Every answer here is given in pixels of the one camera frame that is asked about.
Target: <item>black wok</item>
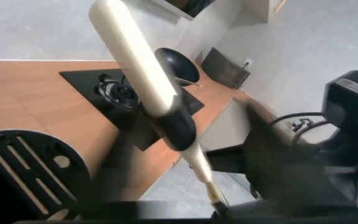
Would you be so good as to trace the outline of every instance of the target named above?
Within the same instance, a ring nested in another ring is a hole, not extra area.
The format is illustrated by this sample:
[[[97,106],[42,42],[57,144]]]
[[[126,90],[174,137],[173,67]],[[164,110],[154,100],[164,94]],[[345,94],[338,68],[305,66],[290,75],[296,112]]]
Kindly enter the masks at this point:
[[[197,82],[200,79],[200,74],[193,62],[176,50],[160,48],[154,52],[154,55],[166,73],[191,82]]]

